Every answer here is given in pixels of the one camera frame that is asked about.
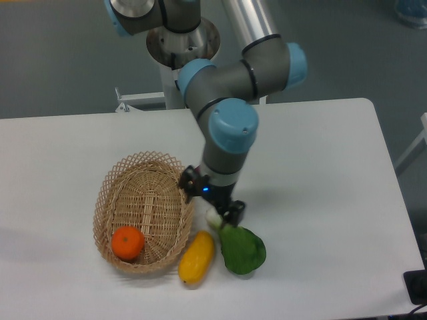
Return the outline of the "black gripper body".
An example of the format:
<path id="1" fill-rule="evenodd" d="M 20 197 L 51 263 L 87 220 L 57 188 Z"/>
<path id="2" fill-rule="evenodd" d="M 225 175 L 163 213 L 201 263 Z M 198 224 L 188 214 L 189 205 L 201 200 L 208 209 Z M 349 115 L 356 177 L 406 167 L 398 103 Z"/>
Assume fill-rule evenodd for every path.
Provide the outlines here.
<path id="1" fill-rule="evenodd" d="M 196 180 L 197 195 L 213 205 L 218 213 L 228 212 L 236 182 L 226 185 L 214 185 L 213 178 L 210 175 L 203 174 L 200 166 L 196 167 L 196 173 L 199 174 Z"/>

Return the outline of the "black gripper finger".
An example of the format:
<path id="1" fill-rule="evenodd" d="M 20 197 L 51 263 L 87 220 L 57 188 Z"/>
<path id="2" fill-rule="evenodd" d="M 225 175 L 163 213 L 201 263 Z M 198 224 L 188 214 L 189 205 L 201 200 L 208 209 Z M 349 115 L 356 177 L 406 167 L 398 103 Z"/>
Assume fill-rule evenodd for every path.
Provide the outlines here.
<path id="1" fill-rule="evenodd" d="M 222 218 L 221 227 L 226 225 L 237 227 L 244 217 L 245 209 L 246 204 L 240 200 L 231 201 L 227 206 L 218 207 L 217 212 Z"/>
<path id="2" fill-rule="evenodd" d="M 185 193 L 185 202 L 189 203 L 194 197 L 201 196 L 203 189 L 203 177 L 199 169 L 189 165 L 181 173 L 178 187 Z"/>

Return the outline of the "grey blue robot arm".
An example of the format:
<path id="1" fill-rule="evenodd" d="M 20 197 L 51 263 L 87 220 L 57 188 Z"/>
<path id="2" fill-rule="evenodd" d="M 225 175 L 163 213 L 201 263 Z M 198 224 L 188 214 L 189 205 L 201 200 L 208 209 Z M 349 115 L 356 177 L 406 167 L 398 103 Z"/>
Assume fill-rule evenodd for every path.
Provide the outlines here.
<path id="1" fill-rule="evenodd" d="M 217 67 L 216 28 L 201 15 L 199 1 L 106 1 L 106 11 L 123 36 L 146 32 L 146 46 L 159 64 L 176 72 L 173 94 L 193 114 L 205 139 L 200 164 L 181 174 L 188 199 L 201 197 L 225 223 L 242 220 L 245 203 L 233 189 L 256 140 L 258 114 L 252 101 L 302 83 L 306 55 L 285 43 L 265 1 L 224 1 L 242 58 Z"/>

